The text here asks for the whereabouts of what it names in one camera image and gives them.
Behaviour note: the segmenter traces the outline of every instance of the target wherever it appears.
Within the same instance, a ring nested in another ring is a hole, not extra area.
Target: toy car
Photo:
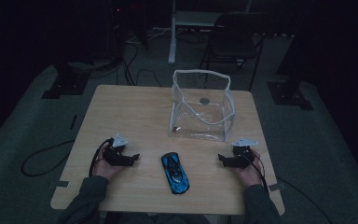
[[[183,194],[189,188],[188,179],[176,152],[170,152],[161,157],[162,167],[167,176],[173,194]]]

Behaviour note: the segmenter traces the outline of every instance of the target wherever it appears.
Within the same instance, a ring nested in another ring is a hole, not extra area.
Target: chair
[[[250,91],[263,49],[263,41],[270,34],[272,19],[268,13],[228,12],[217,18],[209,34],[208,46],[202,57],[200,68],[206,63],[241,63],[241,69],[247,60],[255,59],[254,71],[249,84]],[[259,34],[256,42],[252,35]]]

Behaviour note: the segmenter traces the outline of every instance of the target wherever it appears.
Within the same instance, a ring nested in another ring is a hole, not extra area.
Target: gray carpet
[[[199,41],[194,35],[181,37]],[[300,85],[314,108],[311,111],[275,105],[269,93],[267,82],[287,79],[275,74],[290,42],[287,37],[266,39],[252,90],[276,175],[310,197],[333,223],[358,223],[358,167],[316,88],[309,83]],[[139,52],[130,69],[133,79],[138,77],[140,86],[160,83],[170,87],[173,71],[198,68],[205,48],[205,44],[178,41],[177,62],[168,65],[170,39],[160,36],[149,44],[149,50],[145,50],[135,43]],[[126,47],[127,63],[135,52],[135,47]],[[87,68],[84,64],[73,66]],[[246,90],[252,65],[240,71],[234,65],[213,65],[211,70],[231,75],[232,90]],[[0,129],[0,223],[55,222],[61,211],[53,210],[49,203],[63,164],[47,175],[29,177],[21,174],[21,163],[40,148],[76,138],[98,85],[126,85],[121,67],[117,73],[94,72],[81,96],[41,99],[56,75],[49,67],[36,77]],[[77,120],[71,129],[74,116]],[[26,169],[34,174],[47,170],[69,152],[71,146],[56,147],[33,158]],[[328,223],[306,197],[291,186],[286,187],[282,191],[286,210],[282,223]],[[241,219],[242,216],[234,217],[233,223],[241,223]]]

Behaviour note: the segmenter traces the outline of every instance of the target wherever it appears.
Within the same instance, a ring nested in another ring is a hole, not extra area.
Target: transparent bag handle
[[[232,113],[229,114],[228,116],[226,116],[225,118],[217,121],[217,122],[208,122],[208,121],[205,121],[203,120],[198,114],[197,112],[186,102],[185,100],[185,96],[183,95],[183,92],[182,90],[179,88],[179,85],[177,84],[177,73],[207,73],[207,74],[210,74],[210,75],[215,75],[215,76],[219,76],[219,77],[222,77],[222,78],[226,78],[228,79],[228,83],[225,87],[225,96],[226,98],[228,99],[229,101],[229,104],[232,108]],[[173,86],[172,88],[176,88],[177,90],[179,90],[179,93],[182,97],[181,99],[181,103],[183,103],[184,105],[186,105],[190,110],[191,112],[193,112],[193,114],[199,119],[201,120],[202,122],[206,123],[206,124],[209,124],[209,125],[215,125],[215,124],[219,124],[221,122],[224,122],[226,119],[229,119],[231,118],[232,116],[234,116],[234,102],[232,100],[232,96],[231,96],[231,93],[229,91],[229,87],[230,87],[230,84],[231,84],[231,79],[229,76],[226,76],[226,75],[223,75],[223,74],[220,74],[220,73],[216,73],[214,71],[210,71],[210,70],[202,70],[202,69],[191,69],[191,70],[175,70],[175,72],[173,73]],[[176,97],[174,96],[174,92],[172,91],[172,98],[173,99],[176,99]]]

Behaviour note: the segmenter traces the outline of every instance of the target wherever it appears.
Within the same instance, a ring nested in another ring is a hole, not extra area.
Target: sleeve
[[[108,184],[109,181],[102,176],[95,175],[85,178],[79,194],[63,211],[57,223],[84,223],[92,219],[98,211],[99,203],[106,197]]]
[[[281,223],[275,204],[262,185],[252,185],[243,193],[245,224]]]

